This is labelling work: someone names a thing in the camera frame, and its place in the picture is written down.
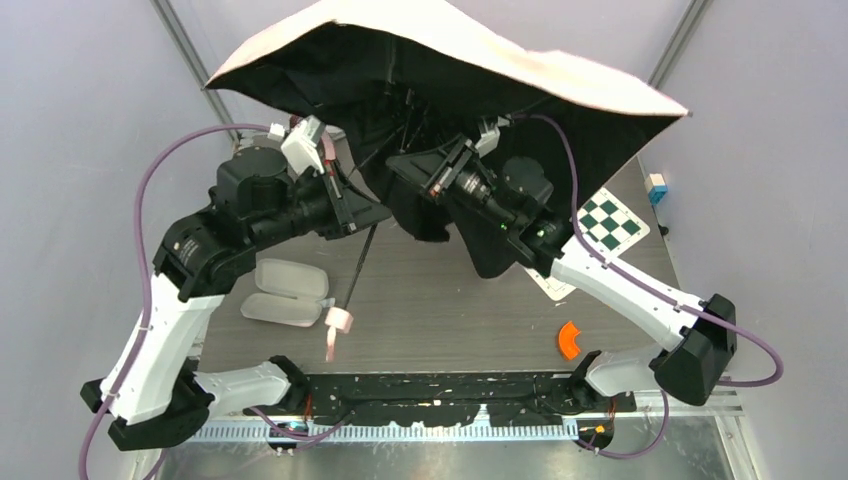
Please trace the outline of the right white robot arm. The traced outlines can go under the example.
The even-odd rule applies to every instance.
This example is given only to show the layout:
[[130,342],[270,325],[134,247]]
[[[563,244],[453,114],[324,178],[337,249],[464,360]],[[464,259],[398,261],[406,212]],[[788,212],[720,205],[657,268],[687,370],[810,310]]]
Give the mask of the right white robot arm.
[[549,208],[554,186],[531,157],[512,156],[495,171],[470,140],[458,137],[392,156],[386,165],[423,198],[467,208],[493,225],[521,265],[593,296],[654,340],[652,347],[588,354],[571,381],[578,398],[659,388],[688,405],[707,402],[735,353],[736,336],[702,316],[733,323],[728,299],[701,300],[612,258],[581,234],[573,215]]

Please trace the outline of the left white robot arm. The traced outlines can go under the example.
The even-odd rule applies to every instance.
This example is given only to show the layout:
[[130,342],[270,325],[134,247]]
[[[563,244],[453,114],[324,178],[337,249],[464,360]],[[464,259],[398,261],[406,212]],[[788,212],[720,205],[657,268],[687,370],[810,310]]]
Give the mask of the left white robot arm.
[[166,231],[156,251],[151,299],[139,318],[145,341],[122,386],[113,377],[82,386],[89,408],[112,415],[108,433],[120,451],[178,446],[209,419],[251,407],[302,407],[309,380],[287,357],[207,374],[189,368],[189,350],[261,251],[312,232],[343,238],[391,215],[335,167],[293,178],[284,154],[267,147],[223,162],[209,196],[205,208]]

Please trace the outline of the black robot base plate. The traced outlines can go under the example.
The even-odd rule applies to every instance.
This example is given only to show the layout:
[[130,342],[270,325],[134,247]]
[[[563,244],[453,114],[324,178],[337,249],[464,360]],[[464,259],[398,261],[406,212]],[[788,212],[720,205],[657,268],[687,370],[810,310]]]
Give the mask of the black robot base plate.
[[609,399],[558,372],[309,374],[295,406],[261,406],[268,416],[305,413],[316,424],[467,426],[485,411],[495,427],[547,426],[565,416],[632,413],[632,395]]

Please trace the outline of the pink and black folding umbrella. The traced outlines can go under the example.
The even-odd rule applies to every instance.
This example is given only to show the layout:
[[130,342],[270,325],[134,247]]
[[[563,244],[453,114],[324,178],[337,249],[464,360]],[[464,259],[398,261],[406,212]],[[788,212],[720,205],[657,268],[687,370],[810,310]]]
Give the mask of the pink and black folding umbrella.
[[456,229],[485,279],[521,265],[500,232],[415,193],[386,167],[389,157],[457,136],[475,146],[479,120],[509,116],[481,159],[495,171],[512,156],[535,159],[554,186],[549,208],[567,216],[688,113],[629,73],[526,49],[445,1],[320,1],[245,40],[207,87],[343,130],[363,181],[399,226],[429,243]]

